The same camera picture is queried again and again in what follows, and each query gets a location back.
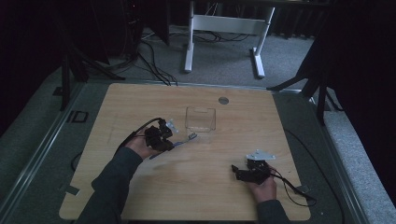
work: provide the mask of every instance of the wooden table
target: wooden table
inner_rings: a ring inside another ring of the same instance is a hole
[[[227,105],[220,97],[229,100]],[[93,193],[91,182],[111,160],[117,146],[132,131],[154,118],[173,119],[187,137],[186,108],[216,109],[216,130],[144,161],[131,181],[124,219],[256,220],[255,202],[231,165],[246,170],[246,155],[256,149],[276,155],[268,161],[294,186],[300,179],[294,165],[273,96],[269,91],[214,87],[168,87],[112,84],[73,176],[77,195],[66,193],[60,216],[77,219]],[[309,209],[294,204],[277,181],[278,199],[292,220],[307,220]],[[306,200],[290,192],[298,203]]]

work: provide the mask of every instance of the metal stand leg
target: metal stand leg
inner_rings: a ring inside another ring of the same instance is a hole
[[[187,46],[187,53],[186,53],[186,63],[184,66],[184,71],[190,73],[192,71],[192,54],[194,52],[194,43],[192,43],[192,37],[194,34],[194,2],[190,1],[190,24],[189,24],[189,45]]]
[[[260,53],[262,52],[262,46],[264,45],[265,37],[267,37],[268,29],[271,24],[271,19],[274,15],[274,7],[270,7],[267,10],[266,13],[266,18],[265,18],[265,26],[262,29],[262,35],[260,36],[259,44],[257,48],[253,48],[253,54],[254,54],[254,62],[256,64],[256,69],[257,69],[257,76],[258,77],[265,77],[264,73],[264,68],[262,66],[262,56]]]

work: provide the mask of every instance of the person's right hand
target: person's right hand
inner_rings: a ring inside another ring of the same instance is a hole
[[[271,167],[271,174],[275,174],[276,170]],[[276,182],[274,177],[270,175],[262,184],[258,185],[256,183],[246,182],[247,186],[250,188],[254,199],[257,203],[262,203],[269,200],[276,199]]]

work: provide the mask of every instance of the gray carpet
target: gray carpet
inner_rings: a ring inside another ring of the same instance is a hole
[[[269,36],[262,52],[266,71],[264,79],[255,77],[254,65],[249,57],[248,50],[258,41],[255,36],[239,42],[216,44],[195,42],[192,72],[189,74],[183,72],[187,43],[185,36],[172,37],[169,47],[155,38],[147,41],[154,47],[157,66],[172,74],[180,83],[265,88],[293,77],[313,40],[299,38],[287,40]],[[141,45],[140,52],[148,60],[152,57],[147,45]],[[119,61],[120,58],[112,60],[113,63]],[[141,60],[133,64],[144,66]],[[137,66],[120,68],[115,72],[128,69],[119,73],[120,76],[127,78],[124,81],[127,83],[158,81],[151,73]],[[70,162],[84,148],[106,94],[106,88],[111,82],[113,81],[103,75],[92,74],[92,78],[85,84],[72,108],[74,111],[88,112],[87,122],[66,122],[63,125],[9,223],[70,223],[62,220],[58,215],[64,198],[64,189],[73,175]],[[62,114],[59,112],[60,97],[52,96],[55,87],[59,85],[58,71],[46,80],[23,113],[0,139],[2,199],[40,144],[46,130],[55,118]],[[302,81],[290,88],[299,90],[303,85]],[[308,150],[311,150],[315,160],[332,183],[336,195],[341,199],[346,213],[346,223],[353,223],[329,163],[328,150],[325,148],[328,145],[325,144],[322,134],[326,129],[318,125],[313,106],[307,99],[295,93],[280,93],[275,95],[275,99],[282,124],[296,134],[307,145]],[[311,219],[304,223],[340,223],[340,208],[324,177],[300,142],[289,133],[287,137],[302,182],[312,189],[310,193],[318,199],[318,204],[311,208]]]

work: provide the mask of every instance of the person's left hand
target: person's left hand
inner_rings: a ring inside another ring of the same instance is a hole
[[[156,155],[161,153],[160,151],[152,149],[152,147],[146,146],[146,137],[144,128],[136,134],[136,137],[132,138],[125,146],[136,152],[143,160],[151,155]]]

